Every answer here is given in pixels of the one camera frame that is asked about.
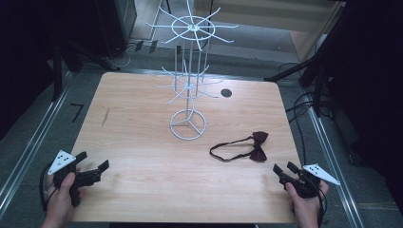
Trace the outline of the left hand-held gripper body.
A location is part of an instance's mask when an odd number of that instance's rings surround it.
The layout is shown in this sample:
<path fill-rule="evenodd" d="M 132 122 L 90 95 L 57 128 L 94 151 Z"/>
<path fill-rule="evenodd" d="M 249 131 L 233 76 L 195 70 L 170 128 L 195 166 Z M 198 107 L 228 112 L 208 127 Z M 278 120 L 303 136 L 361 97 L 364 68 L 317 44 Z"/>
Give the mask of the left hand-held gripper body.
<path fill-rule="evenodd" d="M 79 187 L 91 186 L 95 182 L 101 180 L 102 173 L 99 172 L 98 167 L 93 170 L 78 172 L 75 156 L 68 154 L 67 152 L 60 150 L 54 159 L 53 163 L 48 170 L 48 174 L 53 176 L 53 183 L 56 188 L 59 188 L 64 178 L 69 174 L 75 173 L 75 182 L 72 184 L 69 190 L 71 197 L 71 204 L 76 207 L 80 204 L 81 199 L 79 197 Z"/>

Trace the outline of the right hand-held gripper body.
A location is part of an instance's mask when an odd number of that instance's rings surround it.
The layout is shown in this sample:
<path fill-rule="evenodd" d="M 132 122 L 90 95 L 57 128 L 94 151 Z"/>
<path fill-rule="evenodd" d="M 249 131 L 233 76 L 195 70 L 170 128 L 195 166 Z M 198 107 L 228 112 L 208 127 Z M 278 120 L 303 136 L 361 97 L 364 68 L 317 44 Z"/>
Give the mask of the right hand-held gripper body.
<path fill-rule="evenodd" d="M 319 195 L 319 185 L 321 181 L 328 181 L 335 185 L 340 185 L 340 181 L 322 169 L 317 163 L 304 165 L 300 169 L 297 178 L 293 178 L 285 173 L 285 179 L 279 179 L 282 185 L 287 182 L 293 184 L 297 190 L 297 194 L 304 199 L 314 198 Z"/>

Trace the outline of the dark red bow tie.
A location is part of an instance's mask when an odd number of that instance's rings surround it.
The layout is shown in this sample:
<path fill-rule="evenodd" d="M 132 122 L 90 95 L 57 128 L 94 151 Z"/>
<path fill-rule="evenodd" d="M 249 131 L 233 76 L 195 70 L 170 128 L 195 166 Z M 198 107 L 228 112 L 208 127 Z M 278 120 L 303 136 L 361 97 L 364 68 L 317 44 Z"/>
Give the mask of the dark red bow tie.
<path fill-rule="evenodd" d="M 266 142 L 268 136 L 269 136 L 269 134 L 266 133 L 266 132 L 257 131 L 257 132 L 254 132 L 251 136 L 249 136 L 249 137 L 247 137 L 245 139 L 242 139 L 242 140 L 233 141 L 233 142 L 218 143 L 215 146 L 210 148 L 209 154 L 213 158 L 215 158 L 215 159 L 217 159 L 217 160 L 219 160 L 221 162 L 231 162 L 233 160 L 237 160 L 237 159 L 245 158 L 245 157 L 248 157 L 250 160 L 252 160 L 254 162 L 266 162 L 267 161 L 267 156 L 266 156 L 264 150 L 262 149 L 262 145 Z M 213 153 L 213 151 L 215 149 L 219 148 L 219 147 L 226 146 L 226 145 L 229 145 L 229 144 L 234 144 L 234 143 L 246 142 L 246 141 L 249 141 L 249 140 L 253 140 L 254 143 L 253 143 L 253 149 L 248 153 L 238 154 L 237 156 L 235 156 L 233 158 L 230 158 L 230 159 L 225 159 L 225 158 Z"/>

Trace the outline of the black metal stand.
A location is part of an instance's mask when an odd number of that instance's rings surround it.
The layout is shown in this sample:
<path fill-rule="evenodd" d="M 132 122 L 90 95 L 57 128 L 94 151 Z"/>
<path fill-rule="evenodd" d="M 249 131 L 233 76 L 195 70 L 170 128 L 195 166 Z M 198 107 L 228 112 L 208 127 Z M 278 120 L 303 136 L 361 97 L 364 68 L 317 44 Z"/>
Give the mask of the black metal stand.
<path fill-rule="evenodd" d="M 53 61 L 52 61 L 52 76 L 53 76 L 53 97 L 52 101 L 55 102 L 62 94 L 63 91 L 63 68 L 62 61 L 65 61 L 67 67 L 74 71 L 79 72 L 82 68 L 82 63 L 78 55 L 83 54 L 92 62 L 106 70 L 119 71 L 119 66 L 113 66 L 98 57 L 95 53 L 80 46 L 76 42 L 62 37 L 56 37 L 53 48 Z"/>

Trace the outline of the metal floor rail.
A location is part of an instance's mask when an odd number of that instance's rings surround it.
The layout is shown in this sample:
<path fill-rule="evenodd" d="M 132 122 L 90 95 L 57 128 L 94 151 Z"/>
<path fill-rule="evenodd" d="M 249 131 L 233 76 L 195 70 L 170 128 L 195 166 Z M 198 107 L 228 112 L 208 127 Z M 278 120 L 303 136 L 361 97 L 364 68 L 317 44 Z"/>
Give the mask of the metal floor rail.
<path fill-rule="evenodd" d="M 62 92 L 53 102 L 47 88 L 0 141 L 0 218 L 5 214 L 69 93 L 75 74 L 62 77 Z"/>
<path fill-rule="evenodd" d="M 336 186 L 336 191 L 341 201 L 342 208 L 346 214 L 347 220 L 349 221 L 351 228 L 364 228 L 363 221 L 358 212 L 355 199 L 352 192 L 345 180 L 345 176 L 342 172 L 341 166 L 339 165 L 338 159 L 335 154 L 335 150 L 332 147 L 329 135 L 327 134 L 323 121 L 314 109 L 311 107 L 308 111 L 311 122 L 317 133 L 317 137 L 324 154 L 324 158 L 328 165 L 330 173 L 340 181 L 340 185 Z"/>

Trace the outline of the person's left hand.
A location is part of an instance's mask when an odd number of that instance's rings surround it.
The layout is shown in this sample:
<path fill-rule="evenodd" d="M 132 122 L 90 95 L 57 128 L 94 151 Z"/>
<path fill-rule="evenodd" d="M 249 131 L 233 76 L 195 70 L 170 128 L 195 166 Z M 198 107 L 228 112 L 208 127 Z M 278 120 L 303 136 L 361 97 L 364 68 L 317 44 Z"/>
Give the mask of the person's left hand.
<path fill-rule="evenodd" d="M 71 205 L 69 190 L 75 182 L 75 173 L 69 173 L 63 180 L 61 186 L 56 188 L 53 184 L 53 176 L 48 176 L 48 191 L 51 196 L 48 198 L 48 206 L 45 219 L 59 219 L 70 223 L 74 215 L 74 207 Z"/>

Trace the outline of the black cabinet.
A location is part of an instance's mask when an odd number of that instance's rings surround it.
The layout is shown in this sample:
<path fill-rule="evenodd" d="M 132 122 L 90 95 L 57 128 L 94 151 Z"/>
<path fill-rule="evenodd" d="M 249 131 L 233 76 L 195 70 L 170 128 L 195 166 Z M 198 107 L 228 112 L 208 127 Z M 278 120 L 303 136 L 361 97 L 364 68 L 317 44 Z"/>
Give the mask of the black cabinet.
<path fill-rule="evenodd" d="M 128 44 L 137 11 L 134 0 L 95 0 L 102 34 L 103 54 L 110 57 Z"/>

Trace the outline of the person's right hand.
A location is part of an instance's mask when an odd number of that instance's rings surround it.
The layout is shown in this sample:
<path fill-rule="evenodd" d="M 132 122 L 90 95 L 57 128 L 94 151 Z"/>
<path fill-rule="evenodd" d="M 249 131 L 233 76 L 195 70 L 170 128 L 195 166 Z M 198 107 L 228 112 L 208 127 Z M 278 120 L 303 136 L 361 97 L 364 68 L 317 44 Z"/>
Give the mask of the person's right hand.
<path fill-rule="evenodd" d="M 294 210 L 297 228 L 319 228 L 319 198 L 304 199 L 297 194 L 292 183 L 287 182 L 285 188 L 290 197 L 290 206 Z"/>

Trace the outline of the black tripod stand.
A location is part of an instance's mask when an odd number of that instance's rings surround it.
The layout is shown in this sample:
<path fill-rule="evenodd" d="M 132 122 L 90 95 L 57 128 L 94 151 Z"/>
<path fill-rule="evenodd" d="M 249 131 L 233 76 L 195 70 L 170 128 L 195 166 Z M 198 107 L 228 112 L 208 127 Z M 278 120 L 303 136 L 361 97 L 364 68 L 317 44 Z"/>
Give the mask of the black tripod stand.
<path fill-rule="evenodd" d="M 343 33 L 347 28 L 348 19 L 350 16 L 351 9 L 350 6 L 347 5 L 341 12 L 339 19 L 330 30 L 320 48 L 311 58 L 281 73 L 278 73 L 275 76 L 265 77 L 264 81 L 275 83 L 304 69 L 304 72 L 298 82 L 302 87 L 307 87 L 312 82 L 316 82 L 313 109 L 319 117 L 320 95 L 325 81 L 325 73 L 330 70 L 330 63 L 334 60 L 338 50 L 337 46 L 342 43 Z"/>

